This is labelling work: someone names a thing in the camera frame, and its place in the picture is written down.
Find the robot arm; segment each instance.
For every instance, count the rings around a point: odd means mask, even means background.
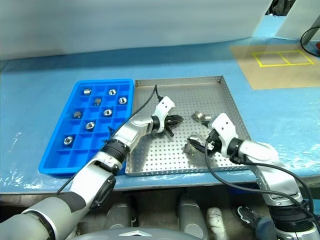
[[[139,140],[183,120],[178,115],[168,116],[174,107],[173,101],[165,96],[152,116],[133,116],[75,175],[69,192],[48,197],[1,223],[1,239],[66,239],[88,211],[99,207],[110,195],[115,175]]]
[[[208,127],[211,129],[208,142],[214,142],[214,148],[232,162],[283,166],[278,152],[272,146],[239,139],[236,127],[225,113],[213,118]],[[255,174],[260,189],[285,193],[298,203],[303,202],[295,179],[288,173],[266,166],[249,165],[249,168]],[[317,227],[310,222],[310,217],[301,207],[278,195],[263,194],[263,198],[269,207],[280,240],[320,240]]]

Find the perforated metal tray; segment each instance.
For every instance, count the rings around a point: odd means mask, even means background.
[[[223,76],[137,80],[134,109],[148,99],[156,84],[159,94],[170,97],[175,103],[176,107],[171,114],[179,114],[184,120],[172,129],[174,137],[167,133],[143,137],[127,162],[126,174],[150,176],[207,172],[203,153],[196,152],[193,156],[183,153],[187,138],[191,134],[198,133],[207,137],[210,132],[191,118],[195,111],[210,115],[226,113],[235,124],[239,137],[250,139]],[[153,97],[141,110],[141,114],[152,114],[157,103],[157,98]],[[219,153],[212,157],[211,166],[216,171],[247,169],[243,165],[231,163]]]

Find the blue plastic tray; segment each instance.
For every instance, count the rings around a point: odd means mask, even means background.
[[[90,95],[84,89],[91,89]],[[115,89],[115,95],[109,90]],[[119,104],[119,98],[126,97],[126,104]],[[94,104],[101,99],[100,105]],[[39,172],[55,177],[70,177],[80,170],[104,145],[110,137],[108,127],[117,127],[130,117],[134,101],[134,81],[132,79],[85,80],[75,84],[63,109],[44,152]],[[106,109],[112,110],[111,116],[104,116]],[[73,118],[73,113],[80,111],[80,119]],[[85,125],[95,122],[93,131]],[[73,137],[70,145],[64,145],[64,139]]]

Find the blue table surface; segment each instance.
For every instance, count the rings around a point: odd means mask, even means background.
[[[39,173],[38,165],[75,83],[96,79],[223,75],[251,138],[273,145],[286,167],[300,176],[319,175],[320,88],[252,90],[229,49],[298,43],[273,38],[283,20],[265,16],[253,38],[237,41],[2,61],[0,193],[50,193],[66,181]],[[231,182],[255,180],[246,170],[220,175]],[[218,183],[208,172],[122,175],[116,181],[116,190]]]

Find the sneaker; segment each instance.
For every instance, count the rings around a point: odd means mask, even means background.
[[[238,206],[234,210],[235,216],[245,225],[256,228],[261,216],[247,206]]]

